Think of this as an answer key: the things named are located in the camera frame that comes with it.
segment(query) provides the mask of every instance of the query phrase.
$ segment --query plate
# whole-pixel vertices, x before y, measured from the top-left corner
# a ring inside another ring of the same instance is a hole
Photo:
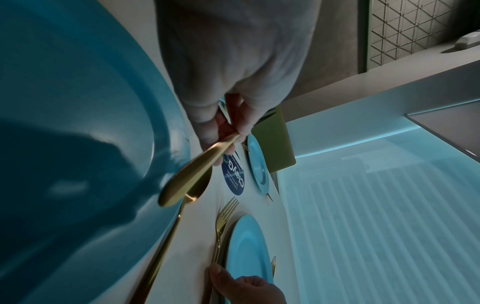
[[[252,134],[247,138],[247,146],[250,168],[256,185],[263,194],[268,194],[270,190],[269,170],[267,169],[260,144]]]
[[[274,282],[264,234],[251,215],[242,216],[233,228],[225,269],[233,278],[257,275],[268,283]],[[225,299],[225,303],[230,304],[230,301]]]
[[[0,0],[0,39],[0,302],[90,302],[176,217],[180,108],[95,0]]]

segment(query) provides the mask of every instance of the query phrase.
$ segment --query hand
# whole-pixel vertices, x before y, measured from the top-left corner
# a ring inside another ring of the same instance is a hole
[[[287,304],[282,291],[261,277],[241,276],[235,280],[217,263],[208,270],[215,289],[231,304]]]
[[[287,96],[320,9],[320,0],[155,3],[163,61],[204,150],[235,130],[243,141]],[[218,108],[225,94],[231,124]]]

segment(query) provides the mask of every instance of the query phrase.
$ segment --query spoon handle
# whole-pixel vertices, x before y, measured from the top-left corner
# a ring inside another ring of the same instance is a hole
[[[178,211],[178,216],[175,219],[172,228],[168,232],[168,235],[166,236],[163,245],[159,245],[155,254],[153,255],[153,258],[151,259],[148,268],[146,269],[143,277],[141,278],[140,284],[138,284],[135,293],[130,299],[130,304],[143,304],[146,302],[147,297],[150,293],[150,289],[152,288],[155,278],[157,277],[160,267],[165,259],[165,255],[170,247],[170,244],[172,243],[172,240],[174,239],[175,232],[179,227],[180,220],[182,219],[182,211],[184,210],[184,206],[185,203],[182,202],[180,210]]]
[[[177,172],[165,185],[158,197],[160,207],[170,207],[180,201],[185,193],[213,166],[215,161],[222,156],[228,147],[240,136],[235,132],[211,146],[204,153],[191,160],[185,167]]]

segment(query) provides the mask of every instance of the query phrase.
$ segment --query tabletop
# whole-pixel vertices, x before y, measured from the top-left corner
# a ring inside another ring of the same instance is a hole
[[[162,62],[155,25],[152,0],[98,0],[142,46],[172,88]],[[182,111],[190,140],[191,156],[202,150],[185,112]],[[228,225],[243,214],[252,215],[265,236],[270,259],[277,258],[274,283],[285,294],[288,303],[300,303],[294,257],[288,227],[287,213],[275,189],[271,176],[270,196],[260,192],[249,168],[248,157],[240,144],[235,146],[240,166],[244,170],[245,187],[237,196],[239,205]],[[215,245],[215,221],[218,212],[232,198],[222,169],[213,169],[205,193],[185,207],[182,220],[166,254],[165,260],[147,303],[199,303],[204,287],[205,269],[210,264]],[[100,295],[93,303],[128,302],[151,260],[156,246],[140,260],[120,281]]]

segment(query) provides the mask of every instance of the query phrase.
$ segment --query gold fork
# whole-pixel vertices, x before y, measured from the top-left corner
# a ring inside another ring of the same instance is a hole
[[[220,214],[216,218],[216,242],[215,242],[215,249],[213,251],[213,257],[212,261],[217,263],[219,261],[220,257],[220,240],[222,237],[222,234],[224,233],[225,226],[227,225],[228,221],[231,219],[232,215],[234,214],[234,210],[239,204],[239,201],[233,197],[225,207],[221,210]],[[202,304],[208,304],[210,303],[210,298],[212,296],[212,290],[213,290],[213,284],[212,281],[210,280],[210,277],[208,276],[207,282],[206,282],[206,288],[205,288],[205,293],[203,294],[202,297]]]

